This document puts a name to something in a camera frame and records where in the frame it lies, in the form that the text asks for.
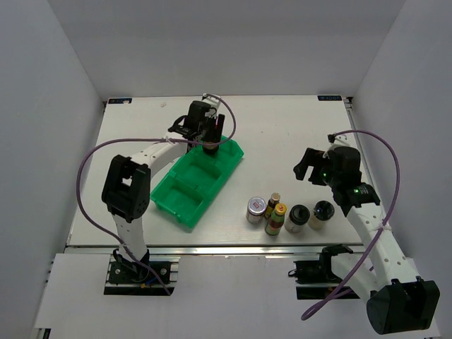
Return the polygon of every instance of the black lid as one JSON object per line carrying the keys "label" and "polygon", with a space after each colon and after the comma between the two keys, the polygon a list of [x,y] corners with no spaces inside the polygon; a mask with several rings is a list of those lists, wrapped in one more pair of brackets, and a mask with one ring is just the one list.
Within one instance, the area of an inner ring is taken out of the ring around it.
{"label": "black lid", "polygon": [[310,216],[308,208],[303,205],[295,205],[289,213],[289,218],[296,225],[306,224]]}
{"label": "black lid", "polygon": [[319,201],[314,207],[314,215],[321,221],[330,220],[334,215],[334,206],[328,201]]}

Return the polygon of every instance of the small bottle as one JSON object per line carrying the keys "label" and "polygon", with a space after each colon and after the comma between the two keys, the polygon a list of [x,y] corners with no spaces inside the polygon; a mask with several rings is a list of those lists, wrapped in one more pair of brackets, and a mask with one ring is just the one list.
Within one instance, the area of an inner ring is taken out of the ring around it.
{"label": "small bottle", "polygon": [[302,226],[308,222],[310,216],[311,213],[306,206],[295,205],[290,210],[289,218],[284,227],[290,233],[298,233],[302,230]]}
{"label": "small bottle", "polygon": [[269,235],[280,234],[281,227],[284,225],[284,215],[287,212],[287,207],[283,203],[279,203],[275,206],[275,209],[271,213],[266,226],[266,232]]}
{"label": "small bottle", "polygon": [[328,201],[319,201],[314,207],[314,213],[309,218],[308,225],[313,230],[320,230],[334,215],[334,206]]}
{"label": "small bottle", "polygon": [[263,214],[266,211],[267,204],[265,200],[255,196],[249,199],[248,208],[246,209],[246,219],[251,224],[257,224],[262,220]]}
{"label": "small bottle", "polygon": [[275,206],[279,204],[280,200],[281,196],[279,193],[275,192],[271,195],[270,199],[268,199],[266,212],[263,215],[265,219],[268,219],[268,217],[270,217],[271,213],[273,212],[273,209],[275,209]]}

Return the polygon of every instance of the cable tie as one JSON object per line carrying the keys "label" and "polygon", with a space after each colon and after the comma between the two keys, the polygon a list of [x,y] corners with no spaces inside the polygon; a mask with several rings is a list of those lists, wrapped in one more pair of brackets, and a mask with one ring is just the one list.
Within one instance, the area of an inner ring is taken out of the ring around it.
{"label": "cable tie", "polygon": [[383,225],[382,222],[379,223],[379,225],[377,227],[375,227],[374,229],[372,229],[372,231],[378,231],[379,228],[382,228],[385,231],[393,231],[393,228],[389,225]]}

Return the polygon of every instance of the jar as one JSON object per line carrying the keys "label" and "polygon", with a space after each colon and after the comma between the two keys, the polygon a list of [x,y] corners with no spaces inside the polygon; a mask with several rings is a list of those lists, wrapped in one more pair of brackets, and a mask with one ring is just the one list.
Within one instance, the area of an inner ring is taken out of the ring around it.
{"label": "jar", "polygon": [[309,220],[311,213],[306,206],[295,205],[289,212],[289,218],[284,224],[285,229],[290,233],[298,233],[302,226]]}
{"label": "jar", "polygon": [[308,225],[313,230],[321,230],[333,217],[334,206],[328,201],[319,201],[314,207],[313,212],[313,215],[309,218]]}
{"label": "jar", "polygon": [[248,208],[246,209],[246,218],[251,224],[257,224],[262,220],[263,214],[265,213],[267,204],[265,200],[255,196],[249,199]]}

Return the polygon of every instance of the bottle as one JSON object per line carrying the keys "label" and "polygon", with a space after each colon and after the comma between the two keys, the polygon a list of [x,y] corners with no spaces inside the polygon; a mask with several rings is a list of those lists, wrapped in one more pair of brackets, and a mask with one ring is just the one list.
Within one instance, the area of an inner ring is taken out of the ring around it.
{"label": "bottle", "polygon": [[266,232],[269,235],[280,234],[281,227],[284,225],[284,215],[287,212],[287,207],[283,203],[279,203],[275,206],[275,209],[271,213],[266,226]]}
{"label": "bottle", "polygon": [[271,213],[273,212],[273,209],[275,209],[275,206],[280,202],[280,200],[281,196],[279,193],[275,192],[271,195],[270,199],[268,199],[266,212],[263,215],[265,219],[268,219],[268,217],[270,217]]}
{"label": "bottle", "polygon": [[285,229],[290,233],[298,233],[302,226],[309,220],[311,213],[306,206],[295,205],[289,212],[289,218],[284,224]]}
{"label": "bottle", "polygon": [[334,206],[328,201],[319,201],[314,207],[314,213],[309,218],[308,225],[313,230],[321,230],[334,215]]}

